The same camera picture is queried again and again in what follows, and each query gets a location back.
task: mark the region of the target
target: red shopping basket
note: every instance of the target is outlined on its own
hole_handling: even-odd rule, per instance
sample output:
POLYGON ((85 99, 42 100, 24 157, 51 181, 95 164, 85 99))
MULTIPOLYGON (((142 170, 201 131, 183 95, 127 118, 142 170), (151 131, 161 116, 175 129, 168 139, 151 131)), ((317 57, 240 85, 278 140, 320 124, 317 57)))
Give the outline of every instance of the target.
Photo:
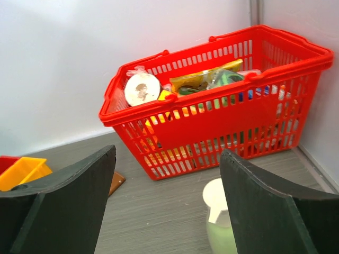
POLYGON ((99 117, 115 129, 151 179, 182 175, 218 166, 224 148, 253 158, 297 146, 320 73, 332 63, 329 49, 287 31, 253 26, 121 66, 99 117), (236 59, 243 60, 242 70, 259 69, 262 74, 135 107, 124 98, 126 72, 135 66, 145 66, 165 85, 170 78, 236 59))

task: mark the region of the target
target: white wall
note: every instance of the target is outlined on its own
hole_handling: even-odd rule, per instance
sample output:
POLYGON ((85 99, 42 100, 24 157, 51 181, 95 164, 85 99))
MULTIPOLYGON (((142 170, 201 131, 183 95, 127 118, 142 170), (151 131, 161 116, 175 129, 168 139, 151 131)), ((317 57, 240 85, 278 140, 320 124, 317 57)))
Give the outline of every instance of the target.
POLYGON ((100 135, 117 68, 249 26, 248 0, 2 0, 0 154, 100 135))
POLYGON ((264 0, 263 23, 307 37, 335 52, 323 73, 300 144, 339 184, 339 2, 264 0))

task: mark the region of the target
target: toilet paper roll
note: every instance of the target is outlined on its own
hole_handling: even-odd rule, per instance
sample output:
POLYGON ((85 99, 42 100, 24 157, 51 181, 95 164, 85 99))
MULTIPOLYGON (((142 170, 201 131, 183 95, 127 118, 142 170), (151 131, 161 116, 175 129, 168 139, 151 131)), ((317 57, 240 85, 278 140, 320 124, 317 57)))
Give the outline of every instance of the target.
POLYGON ((140 72, 127 81, 124 94, 131 106, 151 102, 159 97, 160 82, 154 75, 140 72))

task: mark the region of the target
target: yellow package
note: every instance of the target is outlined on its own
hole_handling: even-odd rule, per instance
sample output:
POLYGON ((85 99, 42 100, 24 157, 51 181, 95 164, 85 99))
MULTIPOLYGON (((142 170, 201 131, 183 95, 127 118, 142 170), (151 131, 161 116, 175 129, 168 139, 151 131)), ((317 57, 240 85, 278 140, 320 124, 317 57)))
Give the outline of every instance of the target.
POLYGON ((242 63, 243 60, 238 59, 213 69, 203 70, 177 78, 170 78, 169 81, 172 83, 172 91, 177 92, 182 86, 191 86, 196 89, 198 89, 199 86, 207 86, 207 84, 212 81, 216 70, 219 70, 221 68, 225 70, 231 70, 233 72, 238 72, 240 71, 242 63))

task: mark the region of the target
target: basket rim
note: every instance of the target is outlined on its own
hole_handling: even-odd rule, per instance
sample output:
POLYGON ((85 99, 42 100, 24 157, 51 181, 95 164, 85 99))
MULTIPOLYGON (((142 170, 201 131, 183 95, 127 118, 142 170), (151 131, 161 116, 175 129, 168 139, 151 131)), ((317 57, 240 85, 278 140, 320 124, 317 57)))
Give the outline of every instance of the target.
MULTIPOLYGON (((198 101, 205 99, 213 99, 211 98, 213 95, 215 96, 227 96, 233 93, 238 93, 243 91, 244 89, 251 89, 251 88, 257 88, 259 86, 263 86, 263 82, 270 83, 275 79, 281 79, 283 76, 288 75, 289 78, 300 76, 300 72, 303 71, 303 75, 307 75, 313 72, 319 72, 322 70, 325 70, 329 68, 334 59, 334 53, 332 50, 316 45, 314 43, 309 42, 306 38, 296 35, 294 33, 281 30, 281 29, 274 29, 266 25, 256 25, 249 28, 241 29, 232 33, 220 35, 220 36, 211 36, 209 38, 209 41, 207 43, 200 44, 198 46, 194 46, 187 49, 193 49, 196 47, 200 47, 209 43, 213 43, 214 41, 228 38, 230 36, 235 36, 241 33, 244 33, 246 31, 250 30, 265 30, 270 33, 273 33, 274 35, 278 37, 282 37, 284 39, 288 38, 289 40, 293 41, 296 44, 302 45, 305 48, 308 48, 309 50, 319 54, 316 57, 312 57, 310 59, 289 63, 287 65, 274 67, 271 69, 268 69, 264 72, 262 72, 260 75, 249 75, 245 77, 244 81, 239 81, 236 83, 233 83, 231 85, 228 85, 226 87, 219 87, 211 90, 204 91, 203 94, 192 94, 189 96, 177 98, 176 96, 168 96, 166 100, 164 101, 152 101, 148 102, 139 106, 129 107, 125 108, 124 110, 113 112, 113 113, 107 113, 107 110, 109 108, 109 105, 111 103, 111 96, 112 92, 116 89, 118 82, 116 80, 120 80, 123 70, 130 67, 135 66, 137 64, 141 64, 146 61, 150 61, 155 58, 161 58, 169 54, 168 50, 164 50, 163 52, 156 54, 151 57, 143 58, 140 60, 136 60, 130 63, 126 63, 122 65, 116 75, 111 79, 105 94, 104 94, 104 103, 100 109, 99 112, 99 118, 102 121, 102 123, 105 126, 115 126, 118 124, 123 124, 130 121, 135 121, 140 118, 144 118, 149 116, 150 114, 158 114, 158 112, 161 111, 170 111, 174 110, 179 107, 187 107, 189 105, 193 105, 198 103, 198 101)), ((171 54, 179 53, 184 50, 179 50, 172 52, 171 54)))

